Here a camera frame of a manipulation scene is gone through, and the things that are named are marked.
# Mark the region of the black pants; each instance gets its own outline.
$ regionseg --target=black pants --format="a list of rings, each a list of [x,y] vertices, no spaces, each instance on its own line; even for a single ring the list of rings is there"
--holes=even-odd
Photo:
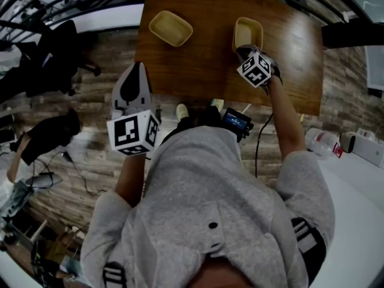
[[[223,128],[223,122],[221,121],[220,113],[215,106],[210,106],[206,108],[198,122],[197,127],[199,126],[209,126],[209,127],[222,127]],[[182,132],[184,130],[193,128],[194,124],[191,118],[182,118],[181,121],[178,123],[178,126],[175,130],[173,130],[170,134],[166,136],[166,138],[163,140],[163,143],[168,140],[170,137],[172,137],[174,134]]]

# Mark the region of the small screen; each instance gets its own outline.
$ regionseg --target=small screen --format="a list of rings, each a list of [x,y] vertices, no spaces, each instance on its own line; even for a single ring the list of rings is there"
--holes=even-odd
[[[247,122],[243,121],[242,119],[239,119],[238,117],[230,113],[226,114],[225,122],[232,124],[241,130],[243,130],[244,127],[247,125]]]

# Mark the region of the wooden table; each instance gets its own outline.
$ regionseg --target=wooden table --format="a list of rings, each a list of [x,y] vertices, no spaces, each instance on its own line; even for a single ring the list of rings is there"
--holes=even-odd
[[[152,34],[150,21],[171,11],[194,29],[181,47]],[[296,111],[319,115],[323,85],[321,29],[307,15],[276,0],[146,0],[135,60],[148,70],[153,93],[221,98],[270,106],[262,89],[240,77],[231,50],[238,17],[263,26],[263,51],[274,58]]]

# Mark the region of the white cube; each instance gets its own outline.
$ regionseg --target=white cube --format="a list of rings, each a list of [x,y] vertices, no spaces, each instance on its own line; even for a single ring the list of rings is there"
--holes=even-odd
[[[254,88],[271,78],[271,65],[258,52],[237,69],[238,73]]]
[[[108,121],[109,143],[112,150],[127,156],[152,151],[159,124],[151,110]]]

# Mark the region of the railing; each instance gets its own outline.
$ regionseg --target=railing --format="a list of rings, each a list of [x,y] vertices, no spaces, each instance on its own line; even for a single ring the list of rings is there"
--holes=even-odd
[[[41,33],[47,27],[55,26],[66,20],[84,14],[105,10],[107,8],[120,7],[123,5],[142,4],[145,0],[51,0],[41,4],[35,12],[28,14],[31,6],[42,0],[29,0],[21,4],[18,9],[13,10],[7,18],[4,15],[9,13],[15,2],[19,0],[6,0],[0,8],[0,40],[21,42],[27,40],[35,33]],[[321,21],[325,26],[322,27],[323,43],[325,47],[346,47],[360,46],[364,44],[383,44],[381,37],[384,33],[384,26],[372,22],[365,11],[354,0],[340,0],[346,4],[355,14],[357,19],[353,23],[347,23],[343,14],[333,5],[325,0],[316,0],[330,12],[334,13],[338,22],[328,18],[324,14],[308,7],[302,0],[284,0],[287,4],[305,13],[310,13]],[[355,37],[345,37],[349,29],[358,30]]]

